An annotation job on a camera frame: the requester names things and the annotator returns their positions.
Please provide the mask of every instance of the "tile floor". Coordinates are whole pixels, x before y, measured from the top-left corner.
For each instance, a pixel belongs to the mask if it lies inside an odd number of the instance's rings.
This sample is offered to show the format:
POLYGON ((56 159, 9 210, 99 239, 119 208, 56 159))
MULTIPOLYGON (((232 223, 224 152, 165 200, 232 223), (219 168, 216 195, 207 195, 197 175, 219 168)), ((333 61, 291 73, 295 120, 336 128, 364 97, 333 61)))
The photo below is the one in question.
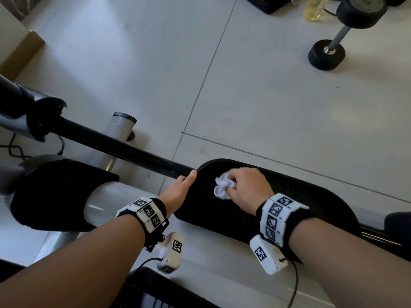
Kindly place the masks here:
MULTIPOLYGON (((306 23, 304 4, 266 16, 246 0, 44 0, 26 24, 47 46, 17 82, 63 98, 63 115, 95 130, 115 111, 136 117, 131 145, 161 157, 231 158, 324 186, 381 227, 411 208, 410 7, 352 30, 346 60, 325 73, 307 53, 341 23, 306 23)), ((60 148, 53 134, 17 143, 60 148)), ((64 154, 87 161, 90 149, 68 141, 64 154)), ((165 179, 122 161, 114 171, 156 194, 165 179)))

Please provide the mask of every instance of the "finger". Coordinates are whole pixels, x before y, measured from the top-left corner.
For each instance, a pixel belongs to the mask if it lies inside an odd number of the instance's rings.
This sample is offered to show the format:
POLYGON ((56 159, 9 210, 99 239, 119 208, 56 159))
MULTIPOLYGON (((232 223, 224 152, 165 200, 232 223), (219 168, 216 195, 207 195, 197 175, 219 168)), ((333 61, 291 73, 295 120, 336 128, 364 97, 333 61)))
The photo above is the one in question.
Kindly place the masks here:
POLYGON ((235 201, 235 196, 237 195, 237 191, 233 187, 227 187, 227 194, 233 201, 235 201))
POLYGON ((188 190, 188 188, 193 184, 196 178, 197 178, 197 171, 192 170, 181 184, 184 185, 188 190))
POLYGON ((177 184, 181 184, 184 180, 185 180, 185 176, 180 175, 180 176, 176 179, 176 183, 177 183, 177 184))
POLYGON ((227 178, 231 179, 231 180, 235 180, 237 178, 237 176, 239 175, 239 172, 240 172, 239 168, 231 169, 229 171, 229 174, 227 175, 227 178))

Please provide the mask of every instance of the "white cloth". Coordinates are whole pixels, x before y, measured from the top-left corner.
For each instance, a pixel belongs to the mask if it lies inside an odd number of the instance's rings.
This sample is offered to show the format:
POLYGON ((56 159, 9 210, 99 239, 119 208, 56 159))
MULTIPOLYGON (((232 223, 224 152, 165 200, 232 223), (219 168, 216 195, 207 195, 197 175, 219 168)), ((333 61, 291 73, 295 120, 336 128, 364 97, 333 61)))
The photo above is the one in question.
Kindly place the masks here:
POLYGON ((237 184, 228 179, 228 172, 223 173, 220 177, 215 178, 217 186, 214 187, 214 195, 222 200, 231 200, 230 196, 227 194, 227 187, 237 188, 237 184))

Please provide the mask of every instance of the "forearm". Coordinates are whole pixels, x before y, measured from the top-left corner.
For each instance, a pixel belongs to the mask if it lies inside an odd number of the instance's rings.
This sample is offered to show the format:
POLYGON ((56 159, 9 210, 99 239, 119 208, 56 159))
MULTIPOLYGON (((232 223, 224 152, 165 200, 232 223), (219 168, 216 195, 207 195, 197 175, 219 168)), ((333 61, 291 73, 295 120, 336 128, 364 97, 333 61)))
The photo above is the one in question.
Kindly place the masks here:
POLYGON ((118 217, 0 284, 2 307, 109 307, 144 241, 135 217, 118 217))
POLYGON ((408 307, 411 263, 317 218, 289 240, 336 307, 408 307))

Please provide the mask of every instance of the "dumbbell handle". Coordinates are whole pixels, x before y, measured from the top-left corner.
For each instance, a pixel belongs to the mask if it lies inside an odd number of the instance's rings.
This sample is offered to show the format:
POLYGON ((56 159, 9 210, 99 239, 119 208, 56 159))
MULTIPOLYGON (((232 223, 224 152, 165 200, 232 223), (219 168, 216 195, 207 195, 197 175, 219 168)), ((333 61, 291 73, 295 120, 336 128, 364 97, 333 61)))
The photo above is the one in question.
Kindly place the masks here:
POLYGON ((350 29, 351 27, 348 27, 348 26, 342 27, 341 30, 335 36, 334 40, 331 41, 330 45, 325 50, 325 53, 330 54, 333 50, 335 50, 338 44, 341 42, 341 40, 348 33, 348 31, 350 31, 350 29))

